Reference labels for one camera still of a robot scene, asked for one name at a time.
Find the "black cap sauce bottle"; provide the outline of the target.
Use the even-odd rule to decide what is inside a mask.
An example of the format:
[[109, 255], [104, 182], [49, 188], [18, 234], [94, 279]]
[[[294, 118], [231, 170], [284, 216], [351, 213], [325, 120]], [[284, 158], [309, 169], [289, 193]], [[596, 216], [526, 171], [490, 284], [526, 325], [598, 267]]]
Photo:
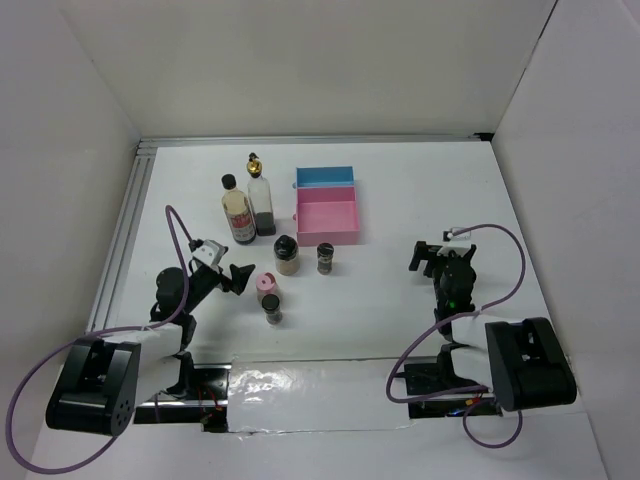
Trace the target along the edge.
[[257, 233], [248, 197], [237, 188], [234, 175], [223, 175], [221, 183], [224, 188], [221, 203], [232, 237], [238, 244], [250, 244]]

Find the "gold spout glass bottle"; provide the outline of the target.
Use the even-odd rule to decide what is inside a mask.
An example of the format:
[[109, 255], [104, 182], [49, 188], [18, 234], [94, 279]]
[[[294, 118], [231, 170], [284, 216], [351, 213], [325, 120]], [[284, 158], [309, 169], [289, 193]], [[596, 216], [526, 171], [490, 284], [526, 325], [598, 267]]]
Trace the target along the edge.
[[247, 185], [248, 198], [259, 236], [272, 236], [276, 233], [275, 217], [268, 180], [262, 175], [263, 167], [258, 155], [249, 154], [247, 172], [250, 179]]

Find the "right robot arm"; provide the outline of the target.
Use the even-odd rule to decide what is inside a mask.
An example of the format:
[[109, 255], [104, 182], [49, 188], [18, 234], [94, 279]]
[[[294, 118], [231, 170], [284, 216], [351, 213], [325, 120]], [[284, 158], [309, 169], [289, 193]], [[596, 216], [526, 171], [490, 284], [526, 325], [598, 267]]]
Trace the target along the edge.
[[478, 314], [472, 300], [476, 246], [418, 241], [409, 264], [433, 282], [435, 324], [446, 340], [436, 379], [448, 392], [483, 386], [509, 412], [570, 405], [577, 384], [551, 322]]

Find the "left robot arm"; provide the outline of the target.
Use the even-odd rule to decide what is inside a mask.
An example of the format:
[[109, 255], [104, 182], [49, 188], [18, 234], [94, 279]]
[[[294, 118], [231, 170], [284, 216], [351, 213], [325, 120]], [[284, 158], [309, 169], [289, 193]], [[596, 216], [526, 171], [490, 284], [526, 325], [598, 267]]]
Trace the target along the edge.
[[193, 394], [198, 376], [187, 351], [197, 325], [192, 311], [215, 289], [241, 295], [254, 269], [232, 264], [226, 276], [198, 263], [188, 277], [178, 267], [161, 271], [149, 328], [73, 343], [46, 408], [47, 426], [117, 437], [136, 407], [154, 395]]

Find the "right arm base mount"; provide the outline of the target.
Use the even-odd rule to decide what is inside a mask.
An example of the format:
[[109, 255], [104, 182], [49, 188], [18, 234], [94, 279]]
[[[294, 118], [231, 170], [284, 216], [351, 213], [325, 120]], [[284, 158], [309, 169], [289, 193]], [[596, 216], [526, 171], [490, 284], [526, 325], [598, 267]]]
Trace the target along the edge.
[[[463, 379], [454, 373], [451, 352], [460, 345], [450, 344], [441, 347], [435, 357], [428, 357], [418, 363], [405, 364], [396, 374], [396, 379], [404, 381], [408, 396], [421, 396], [442, 390], [476, 386], [472, 380]], [[489, 392], [466, 392], [434, 398], [425, 402], [408, 405], [408, 415], [412, 420], [445, 417], [462, 417], [467, 408], [480, 400], [493, 400]]]

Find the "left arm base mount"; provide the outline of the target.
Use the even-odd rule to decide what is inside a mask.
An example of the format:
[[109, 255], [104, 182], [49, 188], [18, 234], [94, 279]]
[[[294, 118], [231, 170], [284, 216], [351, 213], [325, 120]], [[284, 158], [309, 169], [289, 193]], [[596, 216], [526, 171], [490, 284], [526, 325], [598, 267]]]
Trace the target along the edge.
[[178, 383], [137, 407], [136, 425], [192, 425], [209, 433], [228, 431], [230, 364], [189, 360]]

